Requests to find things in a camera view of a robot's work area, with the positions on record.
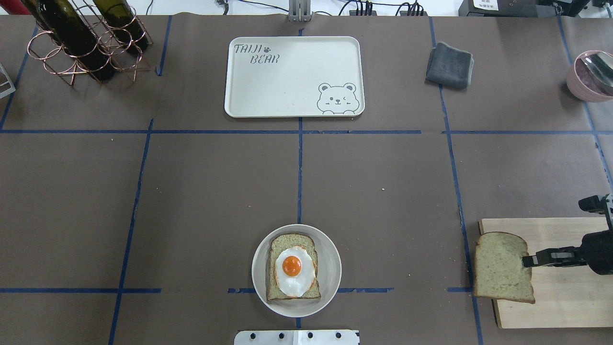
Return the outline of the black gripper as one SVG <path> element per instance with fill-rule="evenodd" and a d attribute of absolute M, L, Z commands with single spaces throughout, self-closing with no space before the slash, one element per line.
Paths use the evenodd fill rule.
<path fill-rule="evenodd" d="M 525 268 L 540 266 L 575 267 L 588 266 L 598 275 L 613 274 L 612 231 L 585 234 L 580 247 L 547 248 L 538 251 L 536 258 L 522 258 Z"/>

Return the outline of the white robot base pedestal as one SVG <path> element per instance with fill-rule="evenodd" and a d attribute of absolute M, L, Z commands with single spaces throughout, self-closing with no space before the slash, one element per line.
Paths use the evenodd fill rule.
<path fill-rule="evenodd" d="M 358 330 L 252 330 L 240 331 L 235 345 L 359 345 Z"/>

